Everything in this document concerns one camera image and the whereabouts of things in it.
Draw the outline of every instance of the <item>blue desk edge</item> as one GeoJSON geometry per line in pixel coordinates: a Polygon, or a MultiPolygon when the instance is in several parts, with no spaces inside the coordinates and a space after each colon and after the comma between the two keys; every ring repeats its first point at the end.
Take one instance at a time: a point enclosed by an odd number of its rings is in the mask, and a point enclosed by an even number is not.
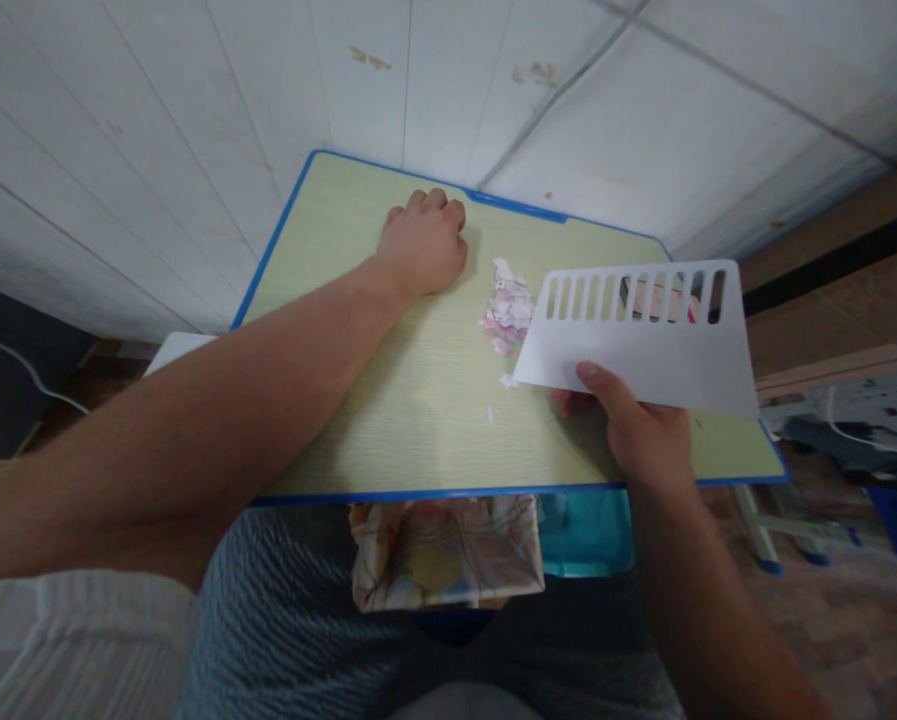
{"type": "MultiPolygon", "coordinates": [[[[344,158],[346,160],[351,160],[353,162],[361,163],[362,165],[370,165],[372,167],[381,168],[383,170],[390,170],[391,172],[400,173],[401,175],[409,175],[411,177],[416,177],[420,180],[427,180],[428,182],[434,183],[436,185],[442,185],[447,187],[453,187],[457,190],[461,190],[472,202],[481,203],[484,205],[490,205],[492,207],[500,208],[502,210],[507,210],[509,212],[516,212],[522,215],[529,215],[531,217],[539,218],[542,220],[547,220],[549,222],[564,224],[568,222],[568,220],[578,220],[580,222],[589,223],[591,225],[598,225],[600,227],[611,228],[612,230],[620,230],[622,232],[630,233],[632,235],[638,235],[639,237],[648,238],[649,240],[654,240],[661,246],[661,249],[664,251],[665,256],[669,261],[672,260],[671,253],[668,252],[668,248],[665,247],[665,244],[661,242],[658,238],[653,235],[647,235],[645,233],[636,232],[634,230],[629,230],[628,228],[618,227],[617,225],[609,225],[608,223],[600,223],[595,222],[594,220],[587,220],[585,218],[580,218],[575,215],[568,215],[566,213],[554,212],[552,210],[546,210],[544,208],[539,208],[534,205],[527,205],[525,203],[516,202],[514,200],[508,200],[506,198],[501,198],[496,195],[489,195],[488,193],[479,192],[477,190],[472,190],[470,188],[466,188],[462,185],[456,185],[455,183],[444,182],[442,180],[437,180],[435,178],[428,177],[427,175],[419,175],[418,173],[406,172],[404,170],[400,170],[398,168],[393,168],[388,165],[382,165],[381,163],[370,162],[368,160],[361,160],[356,157],[352,157],[350,155],[345,155],[343,153],[337,153],[332,150],[312,150],[308,155],[308,159],[305,161],[305,166],[301,170],[301,174],[298,176],[298,181],[295,183],[295,187],[291,191],[291,196],[288,198],[288,202],[285,204],[285,209],[281,213],[281,217],[278,219],[278,224],[275,226],[275,231],[271,234],[271,240],[268,241],[268,247],[265,248],[265,254],[261,257],[261,262],[258,263],[258,269],[255,270],[254,277],[251,279],[251,283],[248,285],[248,290],[245,292],[245,297],[241,301],[241,306],[238,308],[238,312],[235,314],[235,319],[231,322],[231,330],[237,330],[241,327],[242,323],[245,320],[245,315],[248,312],[248,308],[251,306],[252,300],[255,298],[255,291],[258,289],[258,284],[261,282],[262,276],[265,274],[265,268],[268,266],[268,261],[271,259],[271,255],[275,250],[275,245],[278,243],[278,238],[281,236],[281,231],[285,227],[285,222],[288,220],[288,215],[291,213],[291,208],[295,204],[295,200],[298,198],[298,192],[301,190],[301,186],[305,182],[305,177],[308,175],[308,170],[311,168],[312,162],[318,155],[333,155],[335,157],[344,158]]],[[[765,433],[765,437],[768,442],[771,444],[772,449],[775,451],[775,455],[778,457],[781,466],[784,468],[784,475],[773,475],[773,476],[765,476],[765,477],[751,477],[751,478],[725,478],[721,480],[700,480],[698,485],[701,487],[718,487],[725,485],[750,485],[750,484],[761,484],[761,483],[776,483],[776,482],[789,482],[791,480],[791,470],[788,467],[788,463],[785,462],[785,458],[778,451],[778,447],[774,442],[771,441],[771,437],[768,435],[768,431],[765,429],[764,423],[760,423],[762,431],[765,433]]],[[[606,485],[544,485],[544,486],[532,486],[532,487],[517,487],[517,488],[465,488],[459,490],[423,490],[418,492],[384,492],[384,493],[355,493],[355,494],[344,494],[344,495],[293,495],[293,496],[269,496],[269,497],[260,497],[257,498],[252,506],[271,506],[271,505],[315,505],[315,504],[335,504],[335,503],[352,503],[352,502],[395,502],[399,500],[422,500],[422,499],[433,499],[433,498],[447,498],[447,497],[484,497],[488,495],[512,495],[512,494],[520,494],[520,493],[554,493],[554,492],[587,492],[592,490],[608,490],[608,489],[622,489],[624,488],[624,483],[608,483],[606,485]]]]}

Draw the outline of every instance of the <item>blue crate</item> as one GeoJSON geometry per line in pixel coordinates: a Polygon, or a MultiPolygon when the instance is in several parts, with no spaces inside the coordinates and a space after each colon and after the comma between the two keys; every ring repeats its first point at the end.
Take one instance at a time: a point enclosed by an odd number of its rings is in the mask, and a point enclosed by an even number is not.
{"type": "Polygon", "coordinates": [[[631,570],[635,549],[627,491],[540,495],[538,508],[545,574],[609,577],[631,570]]]}

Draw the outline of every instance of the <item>desk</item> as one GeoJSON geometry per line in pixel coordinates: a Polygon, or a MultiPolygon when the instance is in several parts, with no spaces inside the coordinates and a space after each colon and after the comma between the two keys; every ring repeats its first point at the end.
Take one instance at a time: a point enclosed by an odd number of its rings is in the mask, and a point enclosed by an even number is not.
{"type": "MultiPolygon", "coordinates": [[[[493,258],[506,258],[537,297],[555,268],[667,262],[653,238],[319,151],[232,327],[355,267],[374,251],[388,209],[435,184],[465,203],[468,268],[451,291],[406,313],[329,426],[261,502],[599,490],[606,478],[623,486],[604,417],[563,421],[545,388],[506,389],[499,378],[516,357],[494,353],[478,320],[494,286],[493,258]]],[[[759,422],[697,413],[691,425],[702,483],[787,478],[759,422]]]]}

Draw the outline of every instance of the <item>leg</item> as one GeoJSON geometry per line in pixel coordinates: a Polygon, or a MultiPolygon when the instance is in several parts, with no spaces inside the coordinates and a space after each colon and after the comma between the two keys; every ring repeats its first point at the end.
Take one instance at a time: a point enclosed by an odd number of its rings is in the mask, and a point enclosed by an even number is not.
{"type": "Polygon", "coordinates": [[[425,638],[351,599],[344,507],[249,509],[219,546],[181,716],[364,717],[425,638]]]}
{"type": "Polygon", "coordinates": [[[758,522],[758,501],[748,485],[734,485],[731,488],[735,493],[735,500],[741,509],[741,518],[748,531],[748,539],[751,541],[752,550],[758,567],[772,575],[784,574],[784,568],[778,562],[778,553],[771,541],[771,535],[758,522]]]}
{"type": "Polygon", "coordinates": [[[545,592],[513,598],[472,642],[467,679],[546,718],[681,717],[633,574],[545,580],[545,592]]]}

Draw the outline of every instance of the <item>white wall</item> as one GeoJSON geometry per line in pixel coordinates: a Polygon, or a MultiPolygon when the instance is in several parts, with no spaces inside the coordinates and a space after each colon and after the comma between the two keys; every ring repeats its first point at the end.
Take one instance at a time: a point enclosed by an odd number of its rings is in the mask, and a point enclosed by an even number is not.
{"type": "MultiPolygon", "coordinates": [[[[221,331],[312,149],[475,185],[634,4],[0,0],[0,290],[221,331]]],[[[486,189],[737,256],[896,165],[897,0],[653,0],[486,189]]]]}

